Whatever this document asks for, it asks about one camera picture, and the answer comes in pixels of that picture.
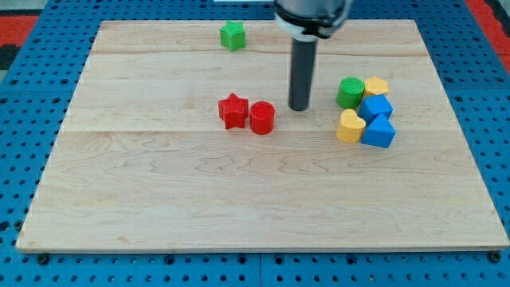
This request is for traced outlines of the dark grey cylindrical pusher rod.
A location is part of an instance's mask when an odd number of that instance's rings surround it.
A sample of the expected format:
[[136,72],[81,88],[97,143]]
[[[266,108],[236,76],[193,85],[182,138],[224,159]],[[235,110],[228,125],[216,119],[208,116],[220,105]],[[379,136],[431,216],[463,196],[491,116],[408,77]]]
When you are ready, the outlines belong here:
[[309,106],[316,47],[317,41],[292,40],[288,106],[297,112]]

